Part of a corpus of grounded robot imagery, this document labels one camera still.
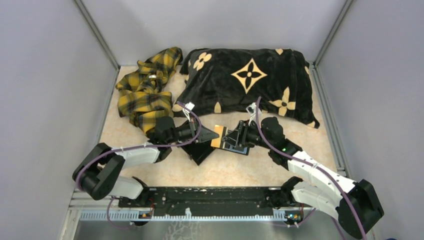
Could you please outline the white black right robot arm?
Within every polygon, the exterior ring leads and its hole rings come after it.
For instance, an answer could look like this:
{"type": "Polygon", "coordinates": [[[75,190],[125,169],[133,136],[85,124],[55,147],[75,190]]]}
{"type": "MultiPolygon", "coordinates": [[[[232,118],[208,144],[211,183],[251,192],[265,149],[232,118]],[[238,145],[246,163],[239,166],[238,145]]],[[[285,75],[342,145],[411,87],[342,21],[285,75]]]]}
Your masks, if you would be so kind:
{"type": "Polygon", "coordinates": [[[374,186],[355,181],[322,166],[299,145],[286,138],[276,117],[241,120],[233,130],[224,130],[221,142],[236,148],[260,146],[272,161],[295,174],[279,191],[272,191],[272,207],[309,205],[337,220],[351,237],[362,239],[385,215],[374,186]]]}

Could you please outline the gold credit card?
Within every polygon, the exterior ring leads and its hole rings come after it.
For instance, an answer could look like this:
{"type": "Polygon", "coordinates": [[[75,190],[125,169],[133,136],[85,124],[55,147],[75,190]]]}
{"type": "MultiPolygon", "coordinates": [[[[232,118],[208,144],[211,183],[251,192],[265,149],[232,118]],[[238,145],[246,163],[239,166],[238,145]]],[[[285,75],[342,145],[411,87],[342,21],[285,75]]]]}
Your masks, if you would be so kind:
{"type": "Polygon", "coordinates": [[[226,143],[223,141],[223,137],[227,135],[228,128],[223,125],[215,125],[213,131],[218,134],[218,137],[211,140],[210,146],[216,149],[224,149],[226,143]]]}

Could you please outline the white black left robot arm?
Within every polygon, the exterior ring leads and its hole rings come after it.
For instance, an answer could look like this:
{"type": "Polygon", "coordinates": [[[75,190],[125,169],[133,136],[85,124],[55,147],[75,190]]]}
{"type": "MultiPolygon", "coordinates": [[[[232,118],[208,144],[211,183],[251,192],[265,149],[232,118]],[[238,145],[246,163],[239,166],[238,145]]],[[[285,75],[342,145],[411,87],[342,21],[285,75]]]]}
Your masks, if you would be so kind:
{"type": "Polygon", "coordinates": [[[112,148],[97,144],[72,174],[77,187],[93,200],[107,196],[125,197],[138,207],[149,203],[150,193],[137,177],[123,177],[123,169],[163,161],[175,147],[188,149],[189,154],[204,154],[211,140],[219,134],[204,127],[194,117],[176,127],[170,116],[157,120],[148,132],[148,142],[132,147],[112,148]]]}

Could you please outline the black blue card holder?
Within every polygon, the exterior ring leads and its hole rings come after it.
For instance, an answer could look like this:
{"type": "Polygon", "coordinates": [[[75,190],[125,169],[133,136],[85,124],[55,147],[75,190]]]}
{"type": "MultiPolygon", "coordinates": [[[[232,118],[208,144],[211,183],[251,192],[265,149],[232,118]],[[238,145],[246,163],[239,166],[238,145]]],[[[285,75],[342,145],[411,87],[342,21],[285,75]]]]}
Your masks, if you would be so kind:
{"type": "Polygon", "coordinates": [[[222,141],[219,149],[244,156],[249,155],[249,147],[232,146],[227,142],[222,141]]]}

